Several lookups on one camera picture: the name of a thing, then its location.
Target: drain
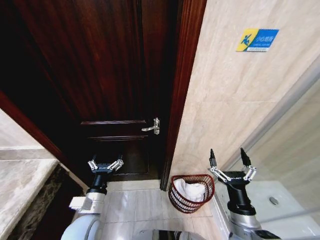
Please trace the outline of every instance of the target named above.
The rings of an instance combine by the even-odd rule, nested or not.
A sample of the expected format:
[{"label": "drain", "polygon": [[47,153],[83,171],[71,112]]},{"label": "drain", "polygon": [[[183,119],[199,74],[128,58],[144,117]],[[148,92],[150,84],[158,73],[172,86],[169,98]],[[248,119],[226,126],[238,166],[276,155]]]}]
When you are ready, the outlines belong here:
[{"label": "drain", "polygon": [[278,200],[275,199],[273,196],[269,197],[269,201],[275,206],[279,204]]}]

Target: white tiled floor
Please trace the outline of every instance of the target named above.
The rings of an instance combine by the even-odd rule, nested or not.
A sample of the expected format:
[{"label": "white tiled floor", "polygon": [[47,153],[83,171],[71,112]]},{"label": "white tiled floor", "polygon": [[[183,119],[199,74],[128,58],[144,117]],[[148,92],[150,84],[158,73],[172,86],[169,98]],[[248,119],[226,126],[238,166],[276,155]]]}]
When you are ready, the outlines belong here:
[{"label": "white tiled floor", "polygon": [[172,206],[168,192],[159,189],[109,191],[101,215],[105,222],[101,240],[132,240],[140,231],[151,229],[188,231],[219,240],[210,204],[184,214]]}]

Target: beige tile wall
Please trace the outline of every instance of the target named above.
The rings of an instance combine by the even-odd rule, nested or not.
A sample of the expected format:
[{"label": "beige tile wall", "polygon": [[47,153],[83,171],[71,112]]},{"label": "beige tile wall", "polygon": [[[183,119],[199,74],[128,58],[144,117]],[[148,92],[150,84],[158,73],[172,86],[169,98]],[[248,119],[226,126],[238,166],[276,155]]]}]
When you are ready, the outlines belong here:
[{"label": "beige tile wall", "polygon": [[43,149],[29,133],[0,109],[0,149]]},{"label": "beige tile wall", "polygon": [[[236,52],[246,28],[279,33]],[[318,0],[208,0],[170,175],[205,173],[237,151],[320,54]]]}]

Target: yellow logo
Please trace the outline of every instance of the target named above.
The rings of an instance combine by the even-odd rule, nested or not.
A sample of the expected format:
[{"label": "yellow logo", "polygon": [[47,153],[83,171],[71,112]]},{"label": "yellow logo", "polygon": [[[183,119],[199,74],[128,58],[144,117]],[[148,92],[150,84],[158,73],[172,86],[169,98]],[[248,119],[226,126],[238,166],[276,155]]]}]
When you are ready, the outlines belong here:
[{"label": "yellow logo", "polygon": [[238,47],[236,48],[237,52],[245,51],[248,46],[253,42],[255,37],[259,32],[259,28],[247,28],[244,30],[244,33],[241,37]]}]

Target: glass partition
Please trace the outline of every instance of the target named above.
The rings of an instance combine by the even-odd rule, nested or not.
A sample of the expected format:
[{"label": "glass partition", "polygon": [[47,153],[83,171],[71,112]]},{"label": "glass partition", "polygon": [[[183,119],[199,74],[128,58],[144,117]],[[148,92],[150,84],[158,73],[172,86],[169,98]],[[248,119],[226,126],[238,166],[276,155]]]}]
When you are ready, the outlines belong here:
[{"label": "glass partition", "polygon": [[[320,80],[247,154],[257,167],[247,193],[262,226],[283,239],[320,239]],[[220,182],[216,193],[228,214]]]}]

